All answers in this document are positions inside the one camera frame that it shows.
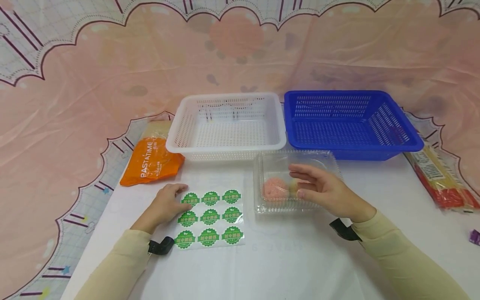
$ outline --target beige sleeve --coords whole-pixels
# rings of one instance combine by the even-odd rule
[[[373,219],[353,223],[365,251],[378,261],[403,300],[469,300],[447,272],[415,247],[379,211]]]
[[[150,237],[143,231],[126,230],[75,300],[126,300],[147,266]]]

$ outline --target black wristband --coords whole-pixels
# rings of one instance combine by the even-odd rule
[[[150,240],[148,243],[148,252],[156,255],[167,255],[174,244],[175,241],[171,237],[165,237],[161,243]]]
[[[359,240],[362,241],[358,234],[352,229],[352,226],[345,226],[342,220],[336,219],[330,223],[330,227],[344,240]]]

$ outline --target person's left hand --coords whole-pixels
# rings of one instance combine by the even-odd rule
[[[176,215],[192,209],[191,204],[180,203],[175,199],[178,193],[188,189],[186,184],[167,184],[159,190],[155,199],[130,229],[153,234],[156,227],[171,221]]]

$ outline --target spaghetti package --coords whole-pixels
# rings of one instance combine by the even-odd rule
[[[135,146],[120,185],[132,186],[177,175],[185,158],[167,151],[171,121],[151,121]]]
[[[472,213],[480,205],[458,176],[424,139],[418,152],[404,153],[435,203],[442,209]]]

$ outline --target white tablecloth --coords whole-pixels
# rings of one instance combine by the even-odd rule
[[[480,216],[443,214],[400,155],[386,162],[340,161],[347,185],[390,218],[441,265],[472,299],[480,294],[480,247],[468,242]],[[152,255],[130,299],[396,299],[375,261],[357,242],[342,240],[325,212],[256,215],[251,163],[215,168],[186,162],[176,180],[129,188],[117,186],[62,296],[74,298],[88,276],[168,182],[195,189],[243,181],[243,246]],[[161,241],[165,228],[154,235]]]

